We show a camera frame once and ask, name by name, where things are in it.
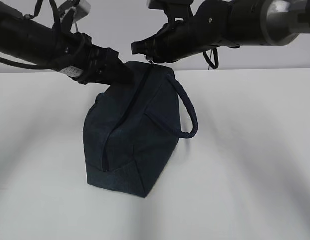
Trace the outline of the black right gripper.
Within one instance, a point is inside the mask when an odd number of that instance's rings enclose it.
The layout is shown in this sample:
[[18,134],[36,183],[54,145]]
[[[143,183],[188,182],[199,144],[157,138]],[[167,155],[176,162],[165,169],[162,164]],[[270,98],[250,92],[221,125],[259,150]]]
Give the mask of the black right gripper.
[[233,2],[206,0],[196,14],[165,33],[131,43],[132,55],[154,63],[174,63],[218,47],[235,47],[227,28]]

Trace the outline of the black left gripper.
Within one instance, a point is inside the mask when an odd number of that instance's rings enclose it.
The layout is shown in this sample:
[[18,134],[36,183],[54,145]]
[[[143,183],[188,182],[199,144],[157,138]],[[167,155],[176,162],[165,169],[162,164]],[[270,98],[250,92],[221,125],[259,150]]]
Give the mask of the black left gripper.
[[80,84],[131,84],[134,74],[111,48],[92,44],[84,33],[53,32],[52,70]]

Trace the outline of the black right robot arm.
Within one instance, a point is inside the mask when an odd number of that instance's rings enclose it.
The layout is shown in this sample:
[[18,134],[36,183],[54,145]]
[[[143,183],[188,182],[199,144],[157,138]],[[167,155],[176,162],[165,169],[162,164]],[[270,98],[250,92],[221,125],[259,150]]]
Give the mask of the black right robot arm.
[[216,51],[219,47],[285,46],[310,34],[310,0],[206,0],[196,13],[190,0],[150,0],[168,22],[131,45],[133,55],[156,64]]

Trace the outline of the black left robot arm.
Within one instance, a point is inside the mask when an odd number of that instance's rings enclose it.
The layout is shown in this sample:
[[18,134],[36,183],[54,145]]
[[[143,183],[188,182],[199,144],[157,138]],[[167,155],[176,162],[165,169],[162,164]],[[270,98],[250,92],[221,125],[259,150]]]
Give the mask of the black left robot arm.
[[0,1],[0,53],[24,61],[0,57],[0,63],[26,70],[52,70],[83,85],[132,82],[133,72],[120,61],[118,52],[94,45],[84,33],[71,32],[72,26],[89,14],[87,1],[67,0],[57,6],[51,0],[51,28],[34,21],[42,3],[36,2],[33,14],[22,14]]

